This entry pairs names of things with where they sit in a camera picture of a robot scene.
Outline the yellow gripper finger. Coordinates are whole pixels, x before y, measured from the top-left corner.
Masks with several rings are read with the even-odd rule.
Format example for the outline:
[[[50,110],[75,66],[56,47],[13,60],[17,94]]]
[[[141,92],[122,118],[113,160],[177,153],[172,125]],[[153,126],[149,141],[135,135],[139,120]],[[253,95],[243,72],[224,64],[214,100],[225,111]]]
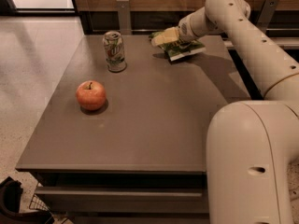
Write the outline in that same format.
[[[177,27],[167,28],[162,32],[156,32],[153,34],[151,44],[154,47],[161,46],[162,44],[168,44],[179,40],[179,32]]]

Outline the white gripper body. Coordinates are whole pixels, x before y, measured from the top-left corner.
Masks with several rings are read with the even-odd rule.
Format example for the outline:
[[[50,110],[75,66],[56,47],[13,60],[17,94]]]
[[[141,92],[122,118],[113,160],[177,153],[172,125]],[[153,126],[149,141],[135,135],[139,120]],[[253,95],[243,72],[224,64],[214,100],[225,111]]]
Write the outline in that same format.
[[[218,27],[208,19],[203,7],[181,19],[178,23],[179,38],[186,42],[212,34],[217,30]]]

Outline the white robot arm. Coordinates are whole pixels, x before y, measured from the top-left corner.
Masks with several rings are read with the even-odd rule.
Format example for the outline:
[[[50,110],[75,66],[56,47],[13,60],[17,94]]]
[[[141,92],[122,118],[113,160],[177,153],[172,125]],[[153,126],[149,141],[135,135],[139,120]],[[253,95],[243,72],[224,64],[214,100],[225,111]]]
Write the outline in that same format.
[[[293,224],[288,166],[299,156],[298,63],[253,25],[249,14],[244,0],[206,0],[151,43],[227,34],[263,98],[229,104],[209,124],[210,223]]]

